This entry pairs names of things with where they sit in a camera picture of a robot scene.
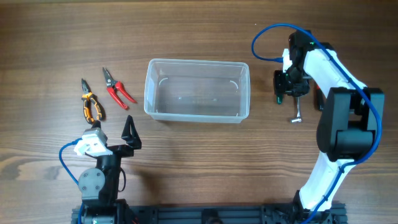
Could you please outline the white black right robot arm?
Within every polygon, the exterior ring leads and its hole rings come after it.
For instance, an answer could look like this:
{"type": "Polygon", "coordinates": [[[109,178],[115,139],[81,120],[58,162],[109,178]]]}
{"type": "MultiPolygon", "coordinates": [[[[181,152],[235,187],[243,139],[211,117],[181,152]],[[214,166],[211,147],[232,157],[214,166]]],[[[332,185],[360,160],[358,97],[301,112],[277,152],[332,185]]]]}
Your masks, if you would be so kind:
{"type": "Polygon", "coordinates": [[[290,34],[282,63],[274,73],[278,104],[285,95],[295,99],[306,95],[311,80],[325,100],[317,127],[320,153],[306,184],[295,194],[290,213],[296,222],[323,222],[344,178],[380,140],[384,93],[358,81],[336,58],[333,47],[316,43],[308,30],[290,34]]]}

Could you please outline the red handled cutters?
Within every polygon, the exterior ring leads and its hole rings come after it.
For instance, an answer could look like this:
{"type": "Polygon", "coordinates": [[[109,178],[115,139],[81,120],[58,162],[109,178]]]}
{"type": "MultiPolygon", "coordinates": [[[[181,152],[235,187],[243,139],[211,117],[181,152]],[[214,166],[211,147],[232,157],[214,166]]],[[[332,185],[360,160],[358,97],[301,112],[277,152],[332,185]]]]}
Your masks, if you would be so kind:
{"type": "Polygon", "coordinates": [[[112,99],[124,110],[127,110],[129,107],[125,104],[120,97],[117,95],[117,92],[122,93],[122,95],[127,98],[131,103],[137,103],[137,101],[125,90],[124,85],[122,82],[115,80],[108,69],[102,68],[106,89],[112,99]]]}

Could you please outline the green handled screwdriver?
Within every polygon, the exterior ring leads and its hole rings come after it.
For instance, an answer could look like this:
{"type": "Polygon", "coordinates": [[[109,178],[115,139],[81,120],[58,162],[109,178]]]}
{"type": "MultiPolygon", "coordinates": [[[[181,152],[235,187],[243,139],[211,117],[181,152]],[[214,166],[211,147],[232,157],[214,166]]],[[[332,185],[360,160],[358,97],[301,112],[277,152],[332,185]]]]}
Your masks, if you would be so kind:
{"type": "Polygon", "coordinates": [[[283,96],[282,95],[277,95],[277,104],[281,105],[283,102],[283,96]]]}

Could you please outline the red black screwdriver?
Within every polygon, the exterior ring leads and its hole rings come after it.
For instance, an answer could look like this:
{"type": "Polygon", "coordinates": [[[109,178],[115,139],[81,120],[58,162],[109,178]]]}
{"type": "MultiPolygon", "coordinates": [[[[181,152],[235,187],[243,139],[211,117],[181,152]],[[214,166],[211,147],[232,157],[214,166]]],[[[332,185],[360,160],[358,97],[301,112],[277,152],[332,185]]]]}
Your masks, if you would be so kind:
{"type": "Polygon", "coordinates": [[[315,84],[315,88],[316,88],[315,97],[316,97],[317,110],[323,111],[324,108],[323,93],[317,83],[315,84]]]}

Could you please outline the orange black pliers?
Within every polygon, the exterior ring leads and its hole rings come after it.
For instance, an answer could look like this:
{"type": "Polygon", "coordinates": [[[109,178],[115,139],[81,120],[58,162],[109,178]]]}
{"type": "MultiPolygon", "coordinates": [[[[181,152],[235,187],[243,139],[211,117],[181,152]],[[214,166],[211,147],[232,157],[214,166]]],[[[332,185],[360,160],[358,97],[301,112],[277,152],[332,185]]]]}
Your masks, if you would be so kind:
{"type": "Polygon", "coordinates": [[[93,124],[96,120],[100,121],[105,120],[106,115],[103,106],[99,103],[97,96],[93,94],[90,86],[83,78],[81,79],[81,86],[83,90],[83,95],[81,97],[81,100],[83,101],[83,115],[85,117],[85,121],[88,124],[93,124]],[[94,119],[92,115],[91,105],[95,107],[97,113],[96,119],[94,119]]]}

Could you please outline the silver socket wrench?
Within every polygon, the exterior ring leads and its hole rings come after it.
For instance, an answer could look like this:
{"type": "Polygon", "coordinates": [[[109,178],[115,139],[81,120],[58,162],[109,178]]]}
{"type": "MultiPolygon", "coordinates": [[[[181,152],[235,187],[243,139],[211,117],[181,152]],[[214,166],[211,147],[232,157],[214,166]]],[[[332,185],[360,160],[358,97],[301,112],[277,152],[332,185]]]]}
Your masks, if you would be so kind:
{"type": "Polygon", "coordinates": [[[291,123],[301,123],[302,122],[302,117],[301,117],[301,111],[300,111],[300,98],[295,97],[295,102],[297,106],[297,115],[296,117],[292,118],[290,120],[291,123]]]}

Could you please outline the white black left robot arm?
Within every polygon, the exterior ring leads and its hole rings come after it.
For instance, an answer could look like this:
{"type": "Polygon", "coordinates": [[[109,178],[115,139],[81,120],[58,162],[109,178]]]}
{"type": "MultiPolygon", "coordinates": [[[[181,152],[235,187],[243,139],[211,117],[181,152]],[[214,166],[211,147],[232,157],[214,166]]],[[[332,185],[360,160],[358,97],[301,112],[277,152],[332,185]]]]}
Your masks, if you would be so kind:
{"type": "Polygon", "coordinates": [[[142,147],[132,116],[128,116],[121,139],[125,144],[108,146],[101,122],[95,121],[77,141],[74,151],[79,156],[96,159],[96,166],[82,172],[78,179],[82,205],[72,210],[71,222],[79,223],[138,223],[137,215],[125,199],[118,199],[120,176],[125,176],[121,159],[132,157],[142,147]]]}

